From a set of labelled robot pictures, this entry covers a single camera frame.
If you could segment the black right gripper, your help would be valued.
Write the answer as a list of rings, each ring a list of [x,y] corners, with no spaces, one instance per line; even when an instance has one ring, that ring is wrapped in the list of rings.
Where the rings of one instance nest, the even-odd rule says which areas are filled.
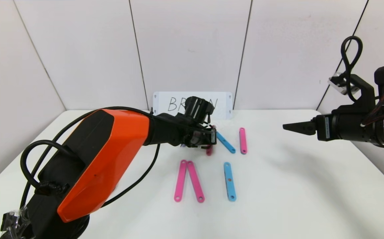
[[[310,121],[283,124],[283,129],[304,135],[315,135],[319,141],[347,140],[373,142],[373,129],[362,127],[362,113],[331,113],[318,115]]]

